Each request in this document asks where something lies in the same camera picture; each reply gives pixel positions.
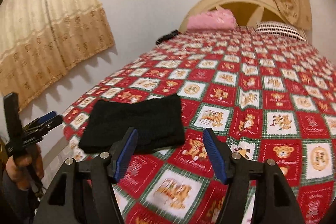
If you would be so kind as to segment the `person left hand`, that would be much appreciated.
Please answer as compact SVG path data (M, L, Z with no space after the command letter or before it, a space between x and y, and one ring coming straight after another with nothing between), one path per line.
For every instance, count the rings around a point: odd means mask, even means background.
M44 178L45 173L43 169L41 148L38 144L35 145L35 148L37 149L37 156L35 159L29 154L20 156L16 159L11 156L6 163L5 170L9 175L10 180L14 182L19 190L28 190L30 188L29 174L25 174L26 167L29 165L34 167L40 180Z

